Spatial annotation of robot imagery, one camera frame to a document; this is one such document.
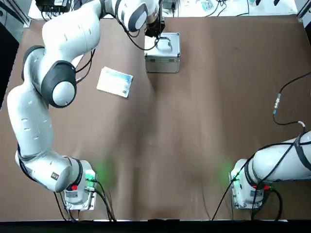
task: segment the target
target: connector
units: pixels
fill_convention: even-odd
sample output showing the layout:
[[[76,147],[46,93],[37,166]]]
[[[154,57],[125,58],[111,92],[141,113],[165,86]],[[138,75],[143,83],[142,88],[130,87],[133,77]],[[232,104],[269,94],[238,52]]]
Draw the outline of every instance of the connector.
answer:
[[[276,98],[276,102],[274,103],[273,115],[276,114],[278,104],[280,103],[280,99],[281,99],[281,93],[278,93],[277,98]]]
[[[95,188],[94,187],[89,187],[89,186],[85,187],[84,190],[87,191],[87,192],[90,192],[90,193],[95,192]]]

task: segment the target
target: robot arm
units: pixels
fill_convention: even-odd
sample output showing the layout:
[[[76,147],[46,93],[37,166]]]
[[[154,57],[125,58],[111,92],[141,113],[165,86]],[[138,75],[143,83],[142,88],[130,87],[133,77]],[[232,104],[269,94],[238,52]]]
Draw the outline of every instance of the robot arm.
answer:
[[[45,47],[31,47],[24,56],[24,83],[7,97],[8,113],[18,141],[16,163],[31,179],[53,192],[65,191],[71,209],[90,207],[87,179],[95,179],[84,160],[61,156],[52,150],[53,130],[49,105],[63,108],[76,95],[72,60],[93,50],[100,41],[99,20],[112,14],[131,31],[144,23],[153,35],[160,22],[158,0],[93,0],[79,10],[56,17],[43,26]]]
[[[296,138],[285,141],[284,143],[293,143]],[[311,132],[305,133],[300,143],[311,141]],[[277,165],[290,145],[276,145],[259,150],[255,156],[247,162],[246,159],[240,159],[233,171],[230,172],[230,180],[236,177],[237,173],[244,166],[244,169],[233,181],[233,201],[236,208],[252,209],[255,190],[257,195],[255,199],[255,208],[259,208],[263,202],[264,185],[272,182],[296,181],[311,179],[311,144],[293,146],[274,172],[267,177],[261,186],[258,183],[263,180]]]
[[[98,45],[99,20],[105,15],[114,15],[130,32],[138,31],[146,23],[146,34],[158,37],[164,26],[161,26],[157,1],[94,0],[77,11],[48,21],[42,29],[45,45],[42,57],[40,62],[31,64],[33,84],[47,103],[62,108],[74,100],[76,83],[71,62]]]

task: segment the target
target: brown mat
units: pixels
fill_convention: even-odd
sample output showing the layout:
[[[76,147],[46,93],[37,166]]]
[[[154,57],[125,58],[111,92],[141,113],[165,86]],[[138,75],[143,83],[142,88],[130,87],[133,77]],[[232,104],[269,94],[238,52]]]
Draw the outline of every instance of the brown mat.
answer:
[[[102,38],[91,72],[74,103],[51,108],[53,148],[90,161],[110,190],[118,219],[212,217],[239,158],[268,143],[298,135],[298,126],[272,121],[276,95],[288,80],[311,69],[311,49],[302,24],[287,17],[169,18],[168,32],[181,34],[178,74],[146,75],[143,51],[114,20],[102,20]],[[21,84],[26,49],[42,44],[41,22],[25,30],[9,89]],[[137,39],[143,45],[143,35]],[[89,59],[86,55],[81,64]],[[96,89],[107,66],[134,76],[129,99]],[[310,80],[284,90],[278,119],[311,125]],[[0,112],[2,176],[0,220],[60,219],[52,192],[28,180],[14,161],[16,139]],[[282,218],[311,218],[310,182],[277,184]],[[84,219],[105,218],[100,199]],[[271,197],[258,218],[275,218]],[[250,218],[249,211],[235,211]],[[217,215],[231,218],[229,195]]]

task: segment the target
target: black cable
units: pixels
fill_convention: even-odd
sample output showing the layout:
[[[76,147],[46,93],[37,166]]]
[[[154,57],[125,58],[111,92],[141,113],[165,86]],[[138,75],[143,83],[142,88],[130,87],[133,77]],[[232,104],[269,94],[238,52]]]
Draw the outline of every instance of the black cable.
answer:
[[[111,210],[109,209],[109,206],[108,206],[108,203],[107,203],[107,199],[98,190],[94,190],[92,192],[97,193],[101,197],[103,202],[105,203],[109,220],[112,220],[112,221],[116,222],[117,221],[116,218],[114,217],[114,215],[111,213]]]
[[[237,16],[249,15],[249,2],[248,2],[248,0],[246,0],[246,1],[247,1],[247,13],[239,14]]]
[[[132,38],[136,38],[136,37],[139,36],[139,33],[140,33],[140,29],[138,30],[138,33],[136,35],[132,35],[132,34],[130,34],[130,35],[131,35]]]
[[[206,202],[205,202],[204,187],[203,187],[202,179],[200,179],[200,183],[201,183],[201,191],[202,191],[202,200],[203,200],[204,210],[205,210],[206,215],[208,216],[208,219],[210,220],[210,215],[209,215],[209,212],[207,211]]]
[[[87,75],[89,74],[89,71],[91,70],[91,67],[92,67],[92,59],[91,59],[91,62],[89,64],[89,67],[88,67],[86,74],[83,77],[76,80],[77,84],[80,83],[81,81],[83,81],[83,79],[85,79],[87,77]]]
[[[65,210],[66,210],[67,214],[69,215],[69,217],[70,217],[71,221],[72,221],[72,222],[77,222],[77,220],[76,220],[76,219],[72,216],[72,214],[71,214],[71,210],[66,208],[66,206],[65,206],[65,202],[64,202],[64,199],[63,199],[62,194],[61,194],[61,193],[59,193],[59,195],[60,195],[60,198],[61,198],[61,200],[62,200],[63,206],[64,206],[64,208],[65,208]]]
[[[106,192],[105,192],[105,190],[104,190],[102,184],[101,184],[98,180],[91,180],[91,181],[92,181],[92,182],[95,182],[95,183],[98,183],[98,184],[100,185],[100,187],[101,187],[101,189],[102,189],[102,192],[103,192],[103,197],[104,197],[105,200],[107,200]],[[109,204],[110,204],[110,206],[109,206],[108,204],[106,205],[107,213],[110,211],[110,213],[112,214],[112,215],[111,215],[111,216],[112,216],[112,219],[113,219],[113,218],[116,218],[116,217],[115,217],[115,214],[114,214],[114,211],[113,211],[113,208],[112,208],[112,199],[111,199],[111,196],[110,196]]]
[[[237,16],[243,16],[243,15],[247,15],[248,13],[243,13],[243,14],[240,14],[240,15],[237,15]]]
[[[284,85],[282,86],[282,88],[280,89],[280,91],[279,91],[279,93],[278,93],[278,95],[277,95],[277,99],[276,99],[275,106],[274,106],[274,111],[273,111],[273,121],[274,121],[275,124],[284,126],[284,125],[291,125],[291,124],[299,123],[298,120],[296,120],[296,121],[291,121],[291,122],[287,122],[287,123],[279,123],[279,122],[277,122],[275,116],[276,116],[277,108],[278,108],[278,105],[279,105],[279,102],[280,102],[281,93],[282,93],[282,91],[284,90],[284,88],[287,87],[289,84],[291,84],[291,83],[293,83],[293,82],[295,82],[295,81],[297,81],[297,80],[299,80],[299,79],[308,77],[310,74],[311,74],[311,71],[309,71],[308,73],[306,73],[306,74],[304,74],[304,75],[301,75],[301,76],[299,76],[299,77],[297,77],[297,78],[295,78],[295,79],[293,79],[293,80],[287,82],[286,84],[284,84]]]
[[[179,0],[177,0],[177,17],[179,17]]]
[[[299,76],[299,77],[297,77],[297,78],[295,78],[295,79],[289,81],[288,83],[286,83],[285,85],[282,86],[282,88],[280,89],[279,93],[281,93],[281,92],[284,90],[284,88],[287,87],[289,84],[291,84],[291,83],[297,81],[298,79],[305,78],[305,77],[307,77],[307,76],[310,75],[310,74],[311,74],[311,71],[309,71],[308,73],[303,74],[303,75],[301,75],[301,76]]]
[[[132,36],[131,34],[128,32],[128,30],[126,29],[126,27],[123,25],[123,23],[120,22],[120,20],[118,19],[118,17],[115,17],[114,15],[108,13],[108,15],[111,15],[114,19],[116,19],[116,21],[123,27],[125,33],[127,34],[128,38],[130,38],[130,40],[132,41],[132,43],[137,47],[139,48],[140,50],[143,50],[143,51],[149,51],[149,50],[152,50],[153,48],[155,48],[157,46],[157,44],[159,43],[159,40],[161,39],[161,37],[159,37],[156,41],[155,41],[155,45],[153,45],[151,48],[149,49],[144,49],[142,47],[140,47],[138,44],[135,43],[135,41],[132,39]]]
[[[225,3],[225,1],[224,1],[224,5],[225,7],[218,13],[217,17],[227,8],[227,4]]]
[[[231,216],[232,216],[232,221],[234,221],[234,215],[233,215],[233,200],[232,200],[232,189],[230,190],[230,202],[231,202]]]
[[[93,56],[94,56],[94,54],[95,54],[95,51],[96,51],[96,49],[94,49],[93,51],[91,51],[91,57],[90,57],[89,61],[88,61],[82,68],[76,70],[76,73],[82,71],[83,69],[85,69],[85,68],[87,67],[88,64],[90,64],[90,62],[92,61]]]
[[[64,220],[64,221],[67,221],[67,219],[65,219],[65,217],[64,217],[64,215],[63,215],[62,209],[60,208],[60,205],[59,205],[59,202],[58,202],[56,193],[55,193],[55,192],[53,192],[53,193],[54,193],[54,196],[55,196],[55,199],[56,199],[56,202],[57,202],[57,206],[58,206],[59,212],[60,212],[60,214],[62,215],[63,220]]]
[[[217,11],[218,6],[219,6],[219,2],[217,3],[215,10],[214,10],[212,13],[210,13],[209,15],[204,16],[204,17],[209,17],[209,16],[211,16],[212,14],[214,14],[214,13]]]
[[[176,6],[175,6],[175,3],[173,2],[173,3],[172,3],[173,18],[175,17],[175,8],[176,8]]]
[[[283,200],[282,197],[280,195],[280,193],[275,190],[275,189],[270,189],[269,192],[273,192],[276,194],[278,201],[279,201],[279,205],[278,205],[278,213],[277,213],[277,217],[275,218],[275,221],[279,221],[283,212]]]
[[[8,12],[7,11],[5,11],[5,13],[6,13],[6,15],[5,15],[5,21],[4,21],[4,27],[5,27],[5,25],[6,25],[6,21],[7,21],[7,19],[8,19]]]
[[[41,11],[41,16],[42,16],[43,20],[47,22],[47,20],[43,17],[43,12],[42,11]]]

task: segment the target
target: green light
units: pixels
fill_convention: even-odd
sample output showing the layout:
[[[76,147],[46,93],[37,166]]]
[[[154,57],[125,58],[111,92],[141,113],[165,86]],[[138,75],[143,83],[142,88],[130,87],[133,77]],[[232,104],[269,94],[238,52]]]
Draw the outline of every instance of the green light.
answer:
[[[231,172],[231,177],[232,177],[232,179],[236,178],[236,180],[238,180],[238,179],[239,179],[238,173],[239,173],[238,170],[233,169],[232,172]]]
[[[91,181],[91,180],[95,180],[96,179],[96,174],[93,170],[87,170],[86,171],[86,187],[89,189],[93,189],[95,188],[95,182]]]

